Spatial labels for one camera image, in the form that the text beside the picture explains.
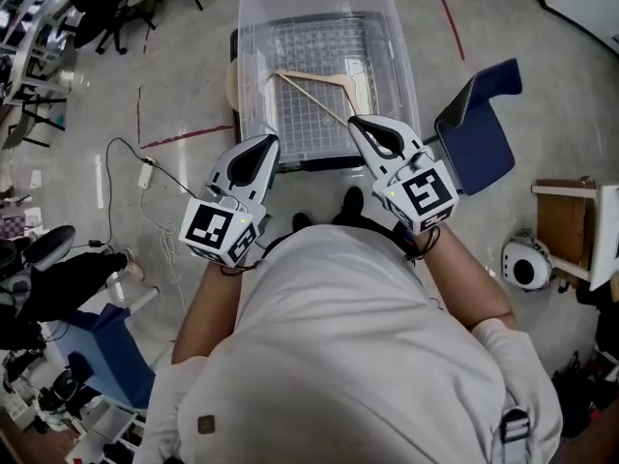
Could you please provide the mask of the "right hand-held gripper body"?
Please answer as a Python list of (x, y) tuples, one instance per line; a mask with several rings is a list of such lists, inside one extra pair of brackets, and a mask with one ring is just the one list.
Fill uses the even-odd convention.
[(458, 204), (457, 190), (445, 163), (430, 148), (412, 157), (381, 161), (371, 169), (373, 195), (412, 235), (447, 219)]

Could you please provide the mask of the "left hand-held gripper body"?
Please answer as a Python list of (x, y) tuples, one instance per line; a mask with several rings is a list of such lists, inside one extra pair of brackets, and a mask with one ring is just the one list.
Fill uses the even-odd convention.
[(179, 233), (193, 255), (226, 267), (240, 266), (270, 220), (266, 207), (238, 191), (206, 183), (191, 198)]

